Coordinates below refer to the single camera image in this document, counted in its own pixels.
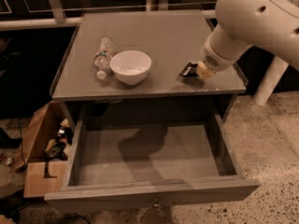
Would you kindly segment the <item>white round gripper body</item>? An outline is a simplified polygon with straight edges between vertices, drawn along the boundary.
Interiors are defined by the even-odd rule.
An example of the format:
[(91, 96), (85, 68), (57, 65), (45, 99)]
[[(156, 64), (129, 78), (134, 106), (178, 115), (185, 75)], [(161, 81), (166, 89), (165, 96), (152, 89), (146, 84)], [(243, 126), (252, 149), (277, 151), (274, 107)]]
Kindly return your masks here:
[(229, 35), (217, 25), (202, 47), (200, 57), (206, 70), (220, 72), (228, 69), (249, 48), (251, 44)]

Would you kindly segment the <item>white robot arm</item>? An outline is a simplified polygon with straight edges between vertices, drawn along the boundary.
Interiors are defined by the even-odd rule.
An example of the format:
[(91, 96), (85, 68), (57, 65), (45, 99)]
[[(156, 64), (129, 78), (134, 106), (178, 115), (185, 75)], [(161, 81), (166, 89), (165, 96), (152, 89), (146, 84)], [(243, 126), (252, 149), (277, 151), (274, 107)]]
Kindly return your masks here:
[(201, 79), (228, 69), (250, 47), (274, 55), (257, 91), (256, 105), (265, 105), (288, 66), (299, 67), (298, 0), (217, 0), (217, 26), (200, 53)]

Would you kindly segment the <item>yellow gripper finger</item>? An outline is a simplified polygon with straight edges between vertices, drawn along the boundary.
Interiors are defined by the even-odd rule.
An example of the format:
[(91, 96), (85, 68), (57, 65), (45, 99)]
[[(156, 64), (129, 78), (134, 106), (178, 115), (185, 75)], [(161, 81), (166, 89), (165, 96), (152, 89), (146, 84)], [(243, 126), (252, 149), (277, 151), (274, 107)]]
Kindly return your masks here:
[(208, 79), (214, 76), (215, 71), (211, 70), (203, 61), (200, 61), (196, 67), (196, 74), (201, 79)]

